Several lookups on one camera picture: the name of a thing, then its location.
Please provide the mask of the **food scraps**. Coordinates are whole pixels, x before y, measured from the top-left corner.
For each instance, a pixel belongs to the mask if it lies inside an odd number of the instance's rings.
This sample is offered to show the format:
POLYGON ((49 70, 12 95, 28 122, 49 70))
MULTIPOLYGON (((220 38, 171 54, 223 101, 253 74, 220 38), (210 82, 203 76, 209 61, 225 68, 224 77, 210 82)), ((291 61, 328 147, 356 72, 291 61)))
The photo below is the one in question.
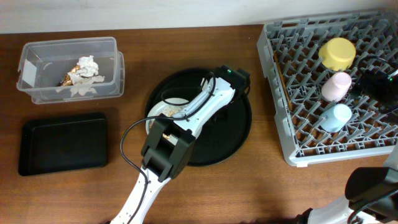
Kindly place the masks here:
MULTIPOLYGON (((183 106, 171 106, 171 105, 160 105, 154 106, 148 113, 148 116, 158 116, 160 114, 164 114, 168 117, 173 116, 175 113, 178 113, 183 109, 183 106)), ((175 144, 177 142, 177 138, 172 134, 163 134, 163 138, 175 144)))

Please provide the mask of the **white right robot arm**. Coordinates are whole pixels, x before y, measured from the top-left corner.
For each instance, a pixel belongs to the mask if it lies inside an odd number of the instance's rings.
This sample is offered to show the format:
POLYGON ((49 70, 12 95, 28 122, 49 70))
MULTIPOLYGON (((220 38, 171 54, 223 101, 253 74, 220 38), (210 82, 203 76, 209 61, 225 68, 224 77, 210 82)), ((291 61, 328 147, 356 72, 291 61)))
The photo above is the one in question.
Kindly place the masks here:
MULTIPOLYGON (((397 101, 397 75, 366 70, 354 86, 378 100, 397 101)), ((397 220, 397 147, 381 167, 359 167, 350 175, 344 196, 297 215, 294 223, 388 223, 397 220)))

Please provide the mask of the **yellow bowl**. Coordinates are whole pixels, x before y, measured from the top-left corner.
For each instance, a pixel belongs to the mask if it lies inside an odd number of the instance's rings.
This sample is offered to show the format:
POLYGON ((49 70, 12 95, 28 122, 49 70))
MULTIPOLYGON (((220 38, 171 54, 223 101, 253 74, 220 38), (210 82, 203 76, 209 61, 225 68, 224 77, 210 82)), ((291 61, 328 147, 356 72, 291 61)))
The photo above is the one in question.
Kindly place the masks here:
POLYGON ((346 70, 353 64, 356 48, 348 39, 337 37, 324 44, 318 55, 326 68, 333 71, 346 70))

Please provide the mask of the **grey plate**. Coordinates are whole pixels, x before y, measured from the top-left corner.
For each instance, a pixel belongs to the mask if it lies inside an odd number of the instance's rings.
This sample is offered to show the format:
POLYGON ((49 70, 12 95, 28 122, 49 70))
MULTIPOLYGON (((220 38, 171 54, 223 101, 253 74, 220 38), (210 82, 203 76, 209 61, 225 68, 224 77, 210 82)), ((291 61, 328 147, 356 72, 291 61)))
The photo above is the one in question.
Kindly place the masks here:
POLYGON ((178 113, 180 110, 184 109, 187 104, 189 104, 189 101, 183 98, 167 98, 166 101, 170 104, 167 104, 163 101, 158 102, 150 109, 147 117, 158 116, 160 114, 171 117, 175 113, 178 113))

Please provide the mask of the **light blue cup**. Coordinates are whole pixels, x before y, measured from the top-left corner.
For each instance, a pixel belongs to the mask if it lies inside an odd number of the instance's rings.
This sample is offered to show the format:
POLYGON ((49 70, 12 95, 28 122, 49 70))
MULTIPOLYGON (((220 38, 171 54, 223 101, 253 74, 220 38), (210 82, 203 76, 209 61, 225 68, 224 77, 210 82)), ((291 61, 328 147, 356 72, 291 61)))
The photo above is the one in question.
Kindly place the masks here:
POLYGON ((336 133, 351 119, 352 110, 345 104, 336 104, 321 114, 324 122, 320 125, 325 131, 336 133))

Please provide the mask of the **wooden chopstick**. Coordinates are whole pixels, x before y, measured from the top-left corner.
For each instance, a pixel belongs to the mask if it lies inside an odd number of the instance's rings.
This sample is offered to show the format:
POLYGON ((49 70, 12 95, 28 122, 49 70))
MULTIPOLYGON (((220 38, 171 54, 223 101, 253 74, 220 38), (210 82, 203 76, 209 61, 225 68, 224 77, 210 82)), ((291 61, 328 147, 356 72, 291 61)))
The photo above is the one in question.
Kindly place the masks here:
POLYGON ((292 111, 293 106, 292 106, 292 103, 290 102, 289 94, 288 94, 286 85, 284 83, 284 76, 283 76, 282 70, 280 69, 280 64, 279 64, 279 61, 278 61, 278 58, 277 58, 276 51, 274 51, 274 60, 275 60, 275 63, 277 64, 277 71, 278 71, 279 78, 280 78, 281 83, 282 83, 282 88, 284 90, 284 94, 285 94, 285 97, 286 97, 286 100, 287 100, 287 105, 289 107, 289 110, 292 111))

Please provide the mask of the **pink cup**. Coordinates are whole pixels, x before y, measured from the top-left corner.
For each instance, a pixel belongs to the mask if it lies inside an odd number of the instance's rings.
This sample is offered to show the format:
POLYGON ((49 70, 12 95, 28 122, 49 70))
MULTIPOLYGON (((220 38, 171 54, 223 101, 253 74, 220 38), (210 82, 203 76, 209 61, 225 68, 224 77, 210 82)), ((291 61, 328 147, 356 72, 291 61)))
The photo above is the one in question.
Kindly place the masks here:
POLYGON ((347 94, 352 79, 345 72, 337 72, 322 86, 322 96, 327 101, 340 101, 347 94))

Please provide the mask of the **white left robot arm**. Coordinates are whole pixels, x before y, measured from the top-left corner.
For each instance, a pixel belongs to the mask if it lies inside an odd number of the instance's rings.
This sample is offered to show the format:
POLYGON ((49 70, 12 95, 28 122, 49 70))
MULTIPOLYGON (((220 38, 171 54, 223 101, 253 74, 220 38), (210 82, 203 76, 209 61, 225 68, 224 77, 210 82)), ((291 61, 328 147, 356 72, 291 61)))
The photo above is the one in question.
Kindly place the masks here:
POLYGON ((162 188, 188 164, 203 125, 220 109, 240 99, 250 89, 250 75, 226 65, 202 78, 200 92, 187 103, 172 103, 178 110, 142 119, 148 128, 142 147, 137 182, 112 223, 143 223, 162 188))

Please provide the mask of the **white napkin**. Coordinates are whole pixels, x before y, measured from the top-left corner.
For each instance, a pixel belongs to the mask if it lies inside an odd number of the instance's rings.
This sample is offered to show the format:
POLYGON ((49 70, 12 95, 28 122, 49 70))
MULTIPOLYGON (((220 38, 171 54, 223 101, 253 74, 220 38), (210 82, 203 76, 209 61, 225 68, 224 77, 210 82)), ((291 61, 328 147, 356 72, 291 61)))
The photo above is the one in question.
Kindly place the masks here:
POLYGON ((73 84, 71 86, 92 85, 104 82, 105 77, 99 74, 99 65, 94 61, 93 55, 80 57, 76 65, 79 65, 80 69, 76 74, 72 75, 73 84))

